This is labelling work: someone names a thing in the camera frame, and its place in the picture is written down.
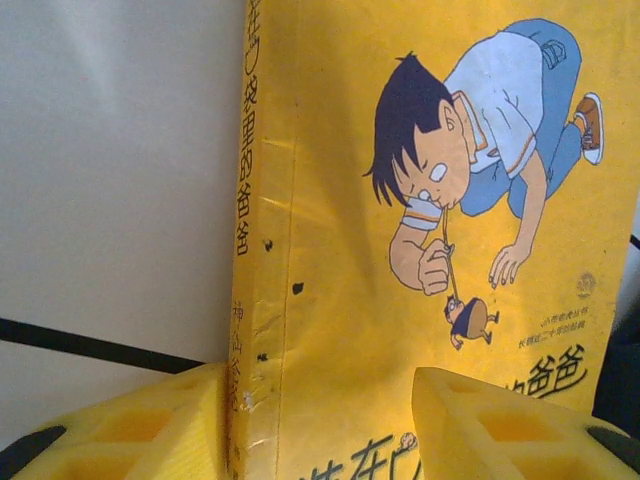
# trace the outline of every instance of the black hair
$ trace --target black hair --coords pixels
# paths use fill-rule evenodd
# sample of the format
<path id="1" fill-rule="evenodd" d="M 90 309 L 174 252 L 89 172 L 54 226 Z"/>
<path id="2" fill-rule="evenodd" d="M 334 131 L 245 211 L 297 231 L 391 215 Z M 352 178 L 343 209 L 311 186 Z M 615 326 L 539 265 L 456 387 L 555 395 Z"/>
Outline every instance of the black hair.
<path id="1" fill-rule="evenodd" d="M 449 296 L 447 297 L 447 304 L 444 306 L 444 315 L 445 315 L 445 317 L 447 317 L 447 318 L 449 318 L 449 314 L 451 313 L 451 312 L 449 311 L 449 302 L 450 302 L 451 300 L 453 300 L 454 298 L 455 298 L 455 297 L 454 297 L 453 295 L 449 295 Z"/>
<path id="2" fill-rule="evenodd" d="M 382 193 L 387 204 L 391 205 L 388 189 L 400 203 L 407 206 L 393 171 L 394 159 L 400 169 L 407 173 L 402 159 L 404 148 L 411 161 L 420 167 L 413 141 L 415 126 L 423 133 L 439 129 L 440 100 L 453 104 L 453 99 L 447 87 L 431 75 L 413 53 L 398 60 L 400 65 L 382 89 L 376 108 L 373 165 L 366 175 L 372 176 L 373 191 L 378 202 L 382 203 Z"/>

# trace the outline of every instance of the yellow book cover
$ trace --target yellow book cover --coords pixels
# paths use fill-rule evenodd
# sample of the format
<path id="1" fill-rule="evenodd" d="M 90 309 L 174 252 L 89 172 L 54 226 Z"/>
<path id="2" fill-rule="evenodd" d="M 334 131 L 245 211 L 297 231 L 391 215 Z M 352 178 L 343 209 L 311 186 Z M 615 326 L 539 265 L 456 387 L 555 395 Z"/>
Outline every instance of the yellow book cover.
<path id="1" fill-rule="evenodd" d="M 422 478 L 418 366 L 590 412 L 639 30 L 635 0 L 247 1 L 232 478 Z"/>

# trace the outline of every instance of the white wall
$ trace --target white wall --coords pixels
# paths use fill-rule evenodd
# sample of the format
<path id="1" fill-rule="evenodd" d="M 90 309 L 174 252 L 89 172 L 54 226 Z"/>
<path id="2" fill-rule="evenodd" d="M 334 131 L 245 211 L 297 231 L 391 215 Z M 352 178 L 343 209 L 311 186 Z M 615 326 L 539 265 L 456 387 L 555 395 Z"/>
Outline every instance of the white wall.
<path id="1" fill-rule="evenodd" d="M 244 2 L 0 2 L 0 317 L 227 354 Z M 158 380 L 0 342 L 0 448 Z"/>

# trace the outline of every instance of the black mark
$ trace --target black mark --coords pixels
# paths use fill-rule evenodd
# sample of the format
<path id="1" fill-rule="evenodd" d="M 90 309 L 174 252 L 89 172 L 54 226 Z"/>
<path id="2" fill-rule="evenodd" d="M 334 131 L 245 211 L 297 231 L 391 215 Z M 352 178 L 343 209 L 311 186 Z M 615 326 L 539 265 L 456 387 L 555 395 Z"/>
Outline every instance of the black mark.
<path id="1" fill-rule="evenodd" d="M 203 364 L 187 358 L 174 357 L 173 355 L 16 322 L 6 318 L 0 318 L 0 340 L 165 373 L 180 373 Z"/>
<path id="2" fill-rule="evenodd" d="M 61 425 L 26 435 L 0 452 L 0 480 L 8 480 L 49 448 L 67 429 Z"/>
<path id="3" fill-rule="evenodd" d="M 604 427 L 589 427 L 587 432 L 636 473 L 640 473 L 640 441 Z"/>

